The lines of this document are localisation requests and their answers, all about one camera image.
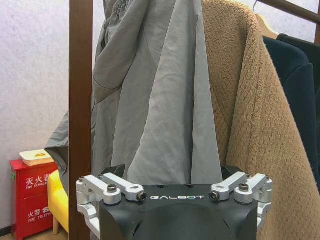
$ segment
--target yellow cushion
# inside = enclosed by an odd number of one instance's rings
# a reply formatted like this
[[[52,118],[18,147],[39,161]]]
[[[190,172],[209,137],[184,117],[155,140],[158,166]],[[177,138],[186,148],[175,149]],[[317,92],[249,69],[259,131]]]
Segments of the yellow cushion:
[[[69,233],[69,197],[62,186],[58,170],[50,174],[47,186],[50,212]]]

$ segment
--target beige fleece jacket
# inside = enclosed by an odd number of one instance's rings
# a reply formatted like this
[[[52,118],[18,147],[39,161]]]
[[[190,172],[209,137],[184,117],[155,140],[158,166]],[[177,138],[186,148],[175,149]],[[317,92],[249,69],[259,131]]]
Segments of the beige fleece jacket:
[[[320,195],[255,15],[203,0],[212,103],[221,163],[274,182],[259,240],[320,240]]]

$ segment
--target silver metal bracket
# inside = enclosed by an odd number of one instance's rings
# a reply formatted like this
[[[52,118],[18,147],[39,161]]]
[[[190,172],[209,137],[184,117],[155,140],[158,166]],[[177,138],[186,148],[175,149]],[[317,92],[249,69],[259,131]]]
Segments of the silver metal bracket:
[[[233,192],[239,184],[245,183],[246,181],[246,174],[238,171],[221,183],[211,185],[210,197],[214,201],[227,200],[229,199],[230,193]]]
[[[76,181],[77,210],[84,215],[85,223],[100,239],[100,222],[94,202],[116,205],[123,193],[128,201],[142,202],[147,198],[143,186],[132,184],[112,173],[99,178],[88,175]]]
[[[272,205],[273,181],[264,174],[250,177],[244,172],[236,172],[221,183],[211,186],[210,197],[214,201],[223,201],[230,198],[234,192],[234,199],[240,204],[250,204],[253,199],[258,202],[257,229],[265,223],[265,216]]]
[[[102,175],[101,180],[107,184],[116,185],[129,201],[143,202],[147,198],[147,194],[145,193],[143,186],[128,182],[112,173]]]

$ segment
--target wooden hanger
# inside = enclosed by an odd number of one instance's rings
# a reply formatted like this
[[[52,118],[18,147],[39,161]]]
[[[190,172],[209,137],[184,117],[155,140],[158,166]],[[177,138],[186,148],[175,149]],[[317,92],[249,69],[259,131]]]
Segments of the wooden hanger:
[[[266,18],[260,14],[256,14],[256,18],[258,20],[262,35],[271,39],[277,39],[279,33],[271,29]]]

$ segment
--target fire extinguisher box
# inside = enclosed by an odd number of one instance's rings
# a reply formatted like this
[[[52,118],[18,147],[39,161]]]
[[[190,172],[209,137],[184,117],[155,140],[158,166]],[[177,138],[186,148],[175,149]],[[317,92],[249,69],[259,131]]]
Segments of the fire extinguisher box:
[[[11,232],[17,240],[53,227],[53,215],[48,208],[47,181],[58,169],[55,162],[28,166],[22,159],[10,161]]]

